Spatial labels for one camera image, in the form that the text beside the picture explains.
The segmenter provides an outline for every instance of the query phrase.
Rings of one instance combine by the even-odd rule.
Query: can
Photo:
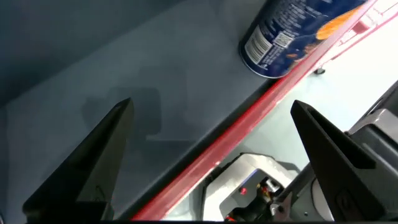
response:
[[[256,74],[280,78],[347,21],[366,0],[269,0],[239,43]]]

